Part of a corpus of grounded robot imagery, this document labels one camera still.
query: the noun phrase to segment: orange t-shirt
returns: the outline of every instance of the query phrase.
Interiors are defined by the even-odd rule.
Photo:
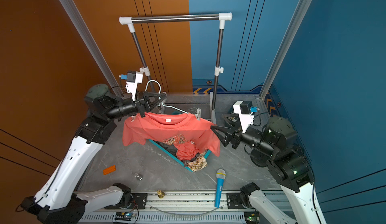
[[[220,141],[210,130],[214,125],[208,120],[197,120],[193,114],[161,115],[145,113],[125,120],[123,145],[133,142],[144,145],[147,139],[174,144],[179,160],[191,160],[197,153],[207,149],[215,156],[220,155]]]

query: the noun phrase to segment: gray marble floor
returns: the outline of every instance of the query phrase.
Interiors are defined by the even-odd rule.
[[[221,114],[227,112],[237,100],[252,100],[254,105],[257,104],[256,97],[252,95],[217,95],[218,125],[222,124]],[[225,190],[238,190],[250,182],[255,182],[263,190],[280,189],[267,168],[257,167],[251,162],[244,153],[243,144],[238,149],[232,149],[231,145],[227,148],[221,146],[220,156],[210,154],[206,168],[190,172],[150,142],[144,146],[137,143],[123,146],[123,121],[116,122],[118,127],[94,157],[81,183],[81,191],[95,191],[117,182],[134,191],[215,190],[216,170],[219,168],[227,174],[223,187]],[[117,170],[103,175],[103,170],[112,165]],[[142,174],[143,179],[137,181],[134,173]]]

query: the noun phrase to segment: black cable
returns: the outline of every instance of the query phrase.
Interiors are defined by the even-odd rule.
[[[136,222],[138,221],[138,218],[139,218],[139,210],[138,210],[138,205],[137,205],[137,219],[133,224],[136,224]]]
[[[247,153],[250,157],[254,158],[254,156],[251,153],[247,152],[247,148],[246,147],[247,147],[247,145],[244,145],[244,152]]]
[[[118,85],[118,86],[113,86],[113,87],[111,87],[109,90],[111,90],[111,89],[113,89],[113,88],[115,88],[115,87],[123,87],[122,85]]]
[[[52,181],[51,181],[50,185],[48,186],[48,188],[47,188],[46,192],[44,193],[44,195],[47,194],[47,192],[48,192],[49,189],[51,188],[52,184],[54,183],[54,181],[55,181],[55,179],[56,179],[56,177],[57,177],[57,174],[59,173],[60,167],[62,166],[63,161],[64,161],[64,159],[62,159],[62,161],[60,162],[60,164],[59,164],[59,166],[58,166],[58,168],[57,168],[56,174],[55,174],[54,178],[52,179]],[[37,202],[33,203],[33,204],[30,205],[29,207],[26,207],[26,208],[24,208],[24,209],[22,209],[22,210],[20,210],[20,211],[17,210],[17,208],[19,208],[19,207],[21,206],[21,204],[19,204],[19,205],[16,207],[15,212],[22,212],[22,211],[25,211],[25,210],[27,210],[28,208],[31,208],[32,206],[36,205],[36,204],[37,204],[39,201],[41,201],[42,199],[43,199],[43,197],[41,197]]]
[[[319,223],[322,224],[321,220],[320,220],[320,217],[319,217],[319,214],[318,214],[318,212],[316,210],[315,198],[314,198],[314,195],[315,195],[315,174],[314,174],[314,172],[313,172],[311,167],[310,167],[310,169],[311,169],[312,175],[314,177],[314,184],[313,184],[313,187],[312,187],[312,204],[314,206],[314,210],[315,210],[316,216],[318,217]]]
[[[255,208],[255,216],[256,216],[256,224],[258,224],[258,213],[256,212],[256,208]]]
[[[253,123],[253,125],[255,125],[255,126],[257,126],[257,127],[261,125],[261,115],[262,115],[262,114],[273,114],[273,113],[271,113],[271,112],[263,112],[263,113],[257,112],[257,113],[258,113],[258,114],[255,115],[255,117],[259,116],[260,123],[259,123],[258,125],[255,124],[255,123]]]
[[[31,207],[33,207],[34,205],[36,205],[36,204],[37,204],[39,201],[41,201],[42,199],[43,199],[43,198],[40,198],[37,202],[33,203],[33,204],[30,205],[29,207],[26,207],[25,209],[22,209],[22,210],[18,211],[17,208],[19,208],[19,207],[21,206],[21,204],[20,204],[20,205],[18,205],[18,206],[16,207],[15,212],[22,212],[22,211],[25,211],[25,210],[27,210],[28,208],[31,208]]]

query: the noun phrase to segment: cable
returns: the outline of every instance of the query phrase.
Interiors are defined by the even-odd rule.
[[[47,194],[47,192],[48,192],[49,189],[51,188],[52,184],[54,183],[54,181],[55,181],[55,179],[56,179],[56,176],[57,176],[57,174],[59,173],[60,167],[62,166],[63,161],[64,161],[64,159],[62,159],[62,161],[60,162],[59,166],[57,167],[56,174],[55,174],[54,178],[52,179],[50,185],[48,186],[46,192],[45,192],[43,195],[46,195],[46,194]],[[17,210],[17,208],[19,208],[19,207],[21,206],[21,204],[19,204],[19,205],[16,207],[15,212],[22,212],[22,211],[25,211],[25,210],[31,208],[32,206],[36,205],[36,204],[37,204],[39,201],[41,201],[42,199],[43,199],[43,197],[41,197],[37,202],[33,203],[33,204],[30,205],[29,207],[26,207],[26,208],[24,208],[24,209],[22,209],[22,210],[20,210],[20,211]]]
[[[138,210],[138,206],[137,206],[137,219],[133,224],[136,224],[136,222],[138,221],[138,218],[139,218],[139,210]]]
[[[257,116],[259,116],[259,121],[260,121],[260,123],[257,125],[256,123],[253,123],[253,125],[255,125],[255,126],[257,126],[257,127],[259,127],[260,125],[261,125],[261,115],[262,114],[273,114],[273,113],[271,113],[271,112],[263,112],[263,113],[259,113],[259,110],[258,110],[258,115],[255,115],[255,117],[257,117]]]
[[[258,213],[256,212],[256,208],[255,208],[255,216],[256,216],[256,224],[258,224]]]
[[[310,169],[311,169],[312,175],[314,177],[314,184],[313,184],[313,187],[312,187],[312,204],[314,206],[314,210],[315,210],[316,216],[318,217],[319,223],[322,224],[321,220],[320,220],[320,217],[319,217],[319,214],[318,214],[318,212],[316,210],[316,205],[315,205],[315,198],[314,198],[314,194],[315,194],[315,175],[314,175],[314,172],[313,172],[311,167],[310,167]]]
[[[26,207],[25,209],[22,209],[22,210],[18,211],[17,208],[19,208],[19,206],[21,206],[21,204],[20,204],[20,205],[18,205],[18,206],[16,207],[15,212],[22,212],[22,211],[25,211],[25,210],[27,210],[28,208],[31,208],[31,207],[33,207],[34,205],[36,205],[36,204],[37,204],[39,201],[41,201],[42,199],[43,199],[43,198],[40,198],[37,202],[33,203],[33,204],[30,205],[29,207]]]
[[[122,85],[113,86],[113,87],[111,87],[109,90],[111,90],[111,89],[113,89],[113,88],[115,88],[115,87],[119,87],[119,86],[123,87]]]

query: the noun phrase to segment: pile of clothes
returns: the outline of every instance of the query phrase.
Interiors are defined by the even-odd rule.
[[[210,150],[220,155],[220,141],[210,130],[214,125],[208,120],[197,120],[193,114],[162,115],[145,113],[125,120],[123,144],[133,142],[144,145],[147,139],[156,141],[169,153],[184,162],[192,171],[204,168],[204,155]]]

